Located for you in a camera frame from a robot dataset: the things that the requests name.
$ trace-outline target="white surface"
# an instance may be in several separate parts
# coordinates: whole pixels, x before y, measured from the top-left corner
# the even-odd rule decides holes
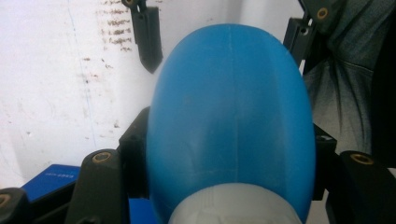
[[[291,205],[271,190],[249,184],[222,184],[184,199],[169,224],[295,224]]]
[[[297,0],[148,0],[160,8],[164,57],[210,24],[257,26],[283,40]],[[130,12],[119,0],[0,3],[0,189],[47,168],[80,165],[115,148],[150,105],[160,69],[138,59]]]

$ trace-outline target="black plastic arm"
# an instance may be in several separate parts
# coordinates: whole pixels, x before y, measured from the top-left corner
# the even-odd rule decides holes
[[[147,7],[146,0],[122,0],[122,3],[131,9],[134,42],[139,49],[140,62],[154,73],[163,60],[159,9]]]

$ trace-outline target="gray fabric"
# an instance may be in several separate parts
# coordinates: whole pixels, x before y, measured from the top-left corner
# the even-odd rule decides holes
[[[370,95],[376,58],[395,0],[347,0],[325,33],[332,56],[304,75],[314,122],[337,139],[336,152],[371,153]]]

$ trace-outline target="dark fabric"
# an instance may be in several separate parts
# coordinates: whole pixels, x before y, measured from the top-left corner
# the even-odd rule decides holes
[[[373,156],[396,168],[396,20],[389,29],[373,76]]]
[[[395,0],[346,0],[332,25],[323,25],[331,30],[319,29],[331,55],[304,80],[314,122],[337,139],[338,153],[372,151],[372,78],[394,7]]]

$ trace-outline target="blue plastic shell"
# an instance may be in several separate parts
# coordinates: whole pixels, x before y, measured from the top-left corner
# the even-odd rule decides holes
[[[273,36],[222,24],[176,46],[148,120],[149,192],[162,223],[195,191],[233,182],[274,191],[305,222],[315,157],[303,80]]]

